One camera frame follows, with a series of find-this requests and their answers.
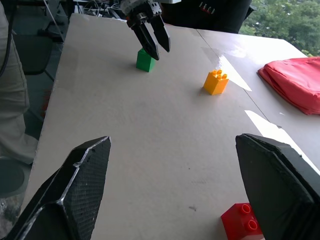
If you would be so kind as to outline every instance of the yellow lego block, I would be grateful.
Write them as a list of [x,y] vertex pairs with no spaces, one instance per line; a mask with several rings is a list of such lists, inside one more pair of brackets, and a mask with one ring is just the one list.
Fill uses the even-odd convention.
[[209,72],[206,77],[203,88],[211,95],[222,94],[227,86],[229,79],[227,74],[222,75],[222,70],[219,69]]

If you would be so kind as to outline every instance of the foliage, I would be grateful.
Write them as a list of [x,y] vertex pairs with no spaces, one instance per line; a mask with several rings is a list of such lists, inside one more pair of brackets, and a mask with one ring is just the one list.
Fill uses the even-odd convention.
[[320,55],[319,0],[252,0],[257,7],[241,34],[284,39],[307,56]]

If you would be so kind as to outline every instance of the floor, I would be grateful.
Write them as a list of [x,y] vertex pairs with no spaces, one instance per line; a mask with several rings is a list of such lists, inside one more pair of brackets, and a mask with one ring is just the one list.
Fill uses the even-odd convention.
[[[68,30],[68,19],[63,11],[59,8],[60,13],[56,16],[56,21],[63,22],[60,26],[63,35],[66,35]],[[16,34],[21,35],[36,35],[39,29],[42,29],[48,18],[44,16],[44,9],[36,6],[19,6],[14,17],[13,30]],[[57,32],[55,25],[49,27],[51,32]],[[51,57],[46,70],[55,77],[58,64],[63,49],[63,44],[54,43]],[[45,74],[27,75],[27,87],[30,101],[30,110],[25,113],[24,121],[26,125],[25,132],[28,135],[39,139],[44,113],[43,106],[48,102],[50,92],[53,86],[52,80]],[[8,198],[0,198],[0,239],[5,237],[11,230],[13,224],[17,220],[20,213],[24,193]]]

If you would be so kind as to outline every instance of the white table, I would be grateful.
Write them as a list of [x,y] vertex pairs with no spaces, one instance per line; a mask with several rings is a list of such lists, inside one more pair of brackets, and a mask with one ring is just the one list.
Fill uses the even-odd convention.
[[[256,50],[279,44],[295,51],[289,57],[301,53],[282,40],[167,28],[171,52],[161,48],[160,61],[146,73],[135,68],[141,46],[126,23],[71,17],[24,206],[72,148],[111,136],[92,240],[227,239],[220,215],[248,201],[235,137],[260,134],[245,111],[277,120],[273,110],[260,110],[262,99],[272,101],[271,109],[285,104],[256,76],[278,56],[257,56],[250,42]],[[233,55],[238,48],[243,57]],[[201,91],[208,72],[225,67],[220,53],[252,92],[232,81],[221,95]]]

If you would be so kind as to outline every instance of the red cloth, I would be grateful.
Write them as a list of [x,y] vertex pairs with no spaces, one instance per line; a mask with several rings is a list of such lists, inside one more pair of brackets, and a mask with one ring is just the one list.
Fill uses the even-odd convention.
[[320,114],[320,57],[272,61],[258,74],[303,113]]

